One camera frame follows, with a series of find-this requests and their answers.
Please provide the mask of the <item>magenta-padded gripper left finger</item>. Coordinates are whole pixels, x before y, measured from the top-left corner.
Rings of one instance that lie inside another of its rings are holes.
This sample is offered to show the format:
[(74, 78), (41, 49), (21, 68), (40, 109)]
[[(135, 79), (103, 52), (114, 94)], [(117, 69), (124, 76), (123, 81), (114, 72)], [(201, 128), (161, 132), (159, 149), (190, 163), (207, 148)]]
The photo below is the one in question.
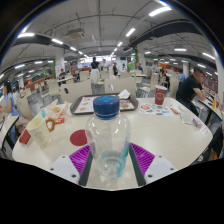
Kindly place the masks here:
[(51, 165), (49, 171), (72, 183), (85, 186), (88, 182), (92, 159), (90, 147), (86, 145), (70, 156), (61, 155)]

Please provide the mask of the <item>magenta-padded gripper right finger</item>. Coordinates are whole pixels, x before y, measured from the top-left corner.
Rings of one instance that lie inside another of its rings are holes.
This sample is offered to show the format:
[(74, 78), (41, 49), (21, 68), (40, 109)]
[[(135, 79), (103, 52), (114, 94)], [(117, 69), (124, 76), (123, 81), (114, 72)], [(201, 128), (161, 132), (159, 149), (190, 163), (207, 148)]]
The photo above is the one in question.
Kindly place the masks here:
[(129, 154), (139, 186), (150, 184), (177, 171), (164, 156), (154, 155), (134, 143), (130, 144)]

